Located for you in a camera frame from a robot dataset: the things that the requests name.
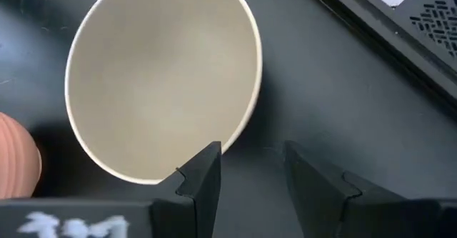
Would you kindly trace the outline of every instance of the ceramic bowl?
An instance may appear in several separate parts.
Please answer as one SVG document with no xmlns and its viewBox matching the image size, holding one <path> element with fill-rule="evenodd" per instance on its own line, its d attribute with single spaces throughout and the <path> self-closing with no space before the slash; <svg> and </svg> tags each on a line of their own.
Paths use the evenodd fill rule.
<svg viewBox="0 0 457 238">
<path fill-rule="evenodd" d="M 233 144 L 261 72 L 244 0 L 98 0 L 71 46 L 66 107 L 101 168 L 157 184 L 209 142 Z"/>
<path fill-rule="evenodd" d="M 0 199 L 30 197 L 40 174 L 34 140 L 20 123 L 0 112 Z"/>
</svg>

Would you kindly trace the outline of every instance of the bowl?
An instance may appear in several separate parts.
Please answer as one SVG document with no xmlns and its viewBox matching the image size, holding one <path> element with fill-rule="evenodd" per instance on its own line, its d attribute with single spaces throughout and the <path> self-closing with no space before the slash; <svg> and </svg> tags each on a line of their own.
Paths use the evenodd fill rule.
<svg viewBox="0 0 457 238">
<path fill-rule="evenodd" d="M 233 144 L 261 72 L 244 0 L 98 0 L 71 45 L 66 108 L 102 169 L 158 184 L 208 143 Z"/>
</svg>

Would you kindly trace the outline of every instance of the peach-colored ball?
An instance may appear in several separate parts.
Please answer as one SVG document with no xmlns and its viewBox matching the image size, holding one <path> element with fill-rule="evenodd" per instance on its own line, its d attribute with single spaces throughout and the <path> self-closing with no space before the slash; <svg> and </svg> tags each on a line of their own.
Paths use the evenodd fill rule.
<svg viewBox="0 0 457 238">
<path fill-rule="evenodd" d="M 30 197 L 40 174 L 34 140 L 20 123 L 0 112 L 0 199 Z"/>
</svg>

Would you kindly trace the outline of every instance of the dark gray surface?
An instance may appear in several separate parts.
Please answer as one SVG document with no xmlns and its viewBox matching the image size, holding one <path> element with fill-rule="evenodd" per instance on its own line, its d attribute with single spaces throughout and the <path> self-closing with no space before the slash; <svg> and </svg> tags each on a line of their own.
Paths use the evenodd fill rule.
<svg viewBox="0 0 457 238">
<path fill-rule="evenodd" d="M 95 0 L 0 0 L 0 111 L 34 135 L 40 196 L 147 198 L 100 170 L 64 108 L 72 36 Z M 300 237 L 277 145 L 293 139 L 408 198 L 457 197 L 457 124 L 316 0 L 247 0 L 264 77 L 246 131 L 223 156 L 215 237 Z"/>
</svg>

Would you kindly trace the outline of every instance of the black device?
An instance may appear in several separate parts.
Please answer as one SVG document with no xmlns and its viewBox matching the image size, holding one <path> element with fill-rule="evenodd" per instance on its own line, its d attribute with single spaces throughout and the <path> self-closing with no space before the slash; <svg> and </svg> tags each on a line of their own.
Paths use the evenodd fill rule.
<svg viewBox="0 0 457 238">
<path fill-rule="evenodd" d="M 457 109 L 457 0 L 319 0 L 386 60 Z"/>
<path fill-rule="evenodd" d="M 211 238 L 220 187 L 221 143 L 212 142 L 158 184 L 156 197 L 146 202 L 0 201 L 0 237 Z"/>
<path fill-rule="evenodd" d="M 457 237 L 457 200 L 405 199 L 296 142 L 286 142 L 283 152 L 304 237 Z"/>
</svg>

